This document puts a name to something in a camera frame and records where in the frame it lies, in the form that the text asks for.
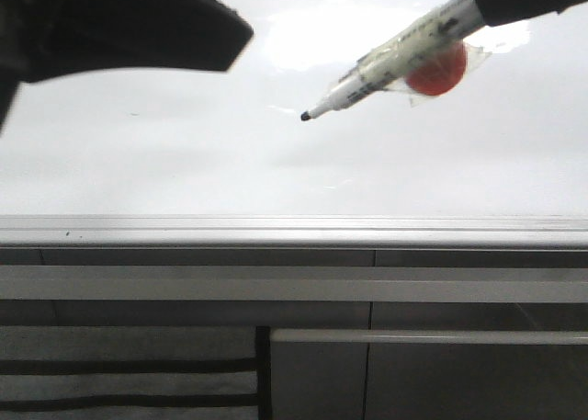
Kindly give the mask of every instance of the aluminum rail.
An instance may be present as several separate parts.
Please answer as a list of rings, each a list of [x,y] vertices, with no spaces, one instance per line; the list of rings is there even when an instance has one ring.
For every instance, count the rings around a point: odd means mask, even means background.
[[[588,217],[0,215],[0,247],[588,250]]]
[[[287,343],[588,345],[588,332],[276,329],[271,333],[271,340]]]

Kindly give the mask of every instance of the metal ledge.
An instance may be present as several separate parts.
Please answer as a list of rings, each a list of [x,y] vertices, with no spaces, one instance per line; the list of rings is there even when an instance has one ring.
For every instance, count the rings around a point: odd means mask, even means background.
[[[0,216],[0,247],[588,250],[588,218]]]

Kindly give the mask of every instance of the cabinet handle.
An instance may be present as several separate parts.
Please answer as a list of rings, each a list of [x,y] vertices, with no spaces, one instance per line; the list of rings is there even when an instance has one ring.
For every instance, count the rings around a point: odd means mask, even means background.
[[[573,331],[272,331],[273,342],[461,345],[588,345],[588,332]]]

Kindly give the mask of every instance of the orange object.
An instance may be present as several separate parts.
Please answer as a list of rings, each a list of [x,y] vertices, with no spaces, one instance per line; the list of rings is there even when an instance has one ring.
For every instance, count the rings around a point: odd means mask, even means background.
[[[441,96],[456,87],[468,67],[468,50],[459,41],[405,77],[406,84],[425,96]]]

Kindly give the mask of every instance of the striped fabric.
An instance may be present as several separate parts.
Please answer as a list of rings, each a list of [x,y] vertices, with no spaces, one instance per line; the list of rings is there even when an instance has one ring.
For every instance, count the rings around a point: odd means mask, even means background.
[[[0,419],[267,419],[255,328],[0,327]]]

